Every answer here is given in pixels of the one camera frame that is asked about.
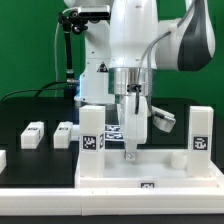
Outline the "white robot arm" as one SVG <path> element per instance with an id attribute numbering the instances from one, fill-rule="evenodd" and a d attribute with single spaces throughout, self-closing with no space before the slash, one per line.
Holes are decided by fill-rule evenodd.
<path id="1" fill-rule="evenodd" d="M 76 98 L 118 106 L 124 156 L 136 159 L 147 118 L 169 132 L 175 118 L 151 105 L 153 71 L 198 71 L 215 52 L 207 0 L 185 0 L 176 20 L 158 19 L 156 0 L 64 0 L 72 31 L 85 34 L 86 66 Z"/>

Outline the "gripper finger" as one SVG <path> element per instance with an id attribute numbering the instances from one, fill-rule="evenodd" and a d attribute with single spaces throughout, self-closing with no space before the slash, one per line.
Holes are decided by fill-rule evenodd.
<path id="1" fill-rule="evenodd" d="M 126 161 L 133 162 L 136 160 L 136 151 L 131 147 L 125 148 L 124 158 Z"/>

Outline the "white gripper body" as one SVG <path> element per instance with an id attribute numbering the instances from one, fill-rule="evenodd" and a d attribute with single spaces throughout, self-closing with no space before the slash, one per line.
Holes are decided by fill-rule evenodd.
<path id="1" fill-rule="evenodd" d="M 136 95 L 123 96 L 118 109 L 118 121 L 126 150 L 136 150 L 138 144 L 145 144 L 147 140 L 148 107 L 146 98 L 139 99 L 139 110 L 135 113 Z"/>

